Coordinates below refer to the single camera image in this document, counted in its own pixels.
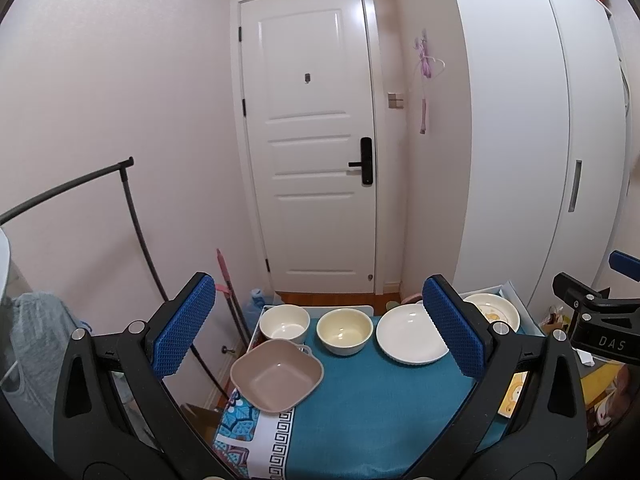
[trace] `plate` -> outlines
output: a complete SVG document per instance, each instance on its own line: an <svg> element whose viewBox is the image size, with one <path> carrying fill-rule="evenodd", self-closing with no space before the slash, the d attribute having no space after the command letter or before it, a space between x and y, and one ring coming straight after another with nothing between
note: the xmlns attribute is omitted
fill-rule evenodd
<svg viewBox="0 0 640 480"><path fill-rule="evenodd" d="M449 349L421 304L396 306L378 322L376 338L382 351L405 365L425 365Z"/></svg>
<svg viewBox="0 0 640 480"><path fill-rule="evenodd" d="M503 321L511 327L514 332L520 328L520 314L511 301L505 300L496 294L473 294L465 301L473 303L485 318L492 323Z"/></svg>
<svg viewBox="0 0 640 480"><path fill-rule="evenodd" d="M524 380L526 378L526 372L520 372L519 374L515 374L513 376L513 379L511 379L511 384L507 389L507 394L504 396L502 404L498 409L498 413L500 413L500 415L511 418L511 415L513 415L513 410L515 410L518 399L520 398L520 393L522 392L522 387L524 386Z"/></svg>

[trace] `cream bowl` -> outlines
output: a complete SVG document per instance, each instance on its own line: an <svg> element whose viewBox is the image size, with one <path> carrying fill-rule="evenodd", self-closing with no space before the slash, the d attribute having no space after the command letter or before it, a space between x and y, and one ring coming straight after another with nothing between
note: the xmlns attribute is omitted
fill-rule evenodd
<svg viewBox="0 0 640 480"><path fill-rule="evenodd" d="M364 348L373 334L371 318L354 308L339 308L320 318L316 333L329 352L348 356Z"/></svg>
<svg viewBox="0 0 640 480"><path fill-rule="evenodd" d="M293 343L305 342L309 329L308 312L297 305L272 306L260 317L260 332L267 339L286 339Z"/></svg>

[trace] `wardrobe handle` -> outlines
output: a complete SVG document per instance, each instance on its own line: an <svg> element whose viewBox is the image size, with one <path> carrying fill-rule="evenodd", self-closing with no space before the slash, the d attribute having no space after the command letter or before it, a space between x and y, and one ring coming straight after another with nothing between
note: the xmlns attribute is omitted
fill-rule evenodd
<svg viewBox="0 0 640 480"><path fill-rule="evenodd" d="M574 188L571 191L571 201L569 202L569 213L575 211L575 201L578 200L578 189L580 188L580 176L582 174L582 161L575 161Z"/></svg>

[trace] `white plate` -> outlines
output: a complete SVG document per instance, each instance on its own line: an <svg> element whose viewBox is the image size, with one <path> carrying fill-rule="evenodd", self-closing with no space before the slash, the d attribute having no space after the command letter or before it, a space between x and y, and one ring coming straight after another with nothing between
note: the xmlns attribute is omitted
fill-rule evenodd
<svg viewBox="0 0 640 480"><path fill-rule="evenodd" d="M421 304L400 305L378 322L376 338L382 351L406 365L424 365L444 357L449 349Z"/></svg>
<svg viewBox="0 0 640 480"><path fill-rule="evenodd" d="M495 294L473 294L465 301L473 303L487 320L492 323L494 321L503 321L511 327L514 332L520 328L520 314L513 306L511 301L505 300L501 296Z"/></svg>

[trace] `gray fabric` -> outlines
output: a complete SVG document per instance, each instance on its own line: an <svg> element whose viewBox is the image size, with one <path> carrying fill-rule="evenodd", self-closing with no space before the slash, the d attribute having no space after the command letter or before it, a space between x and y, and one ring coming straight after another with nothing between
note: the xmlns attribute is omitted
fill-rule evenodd
<svg viewBox="0 0 640 480"><path fill-rule="evenodd" d="M2 391L39 446L53 458L53 409L66 345L80 324L51 294L23 294L3 305L0 344L18 366Z"/></svg>

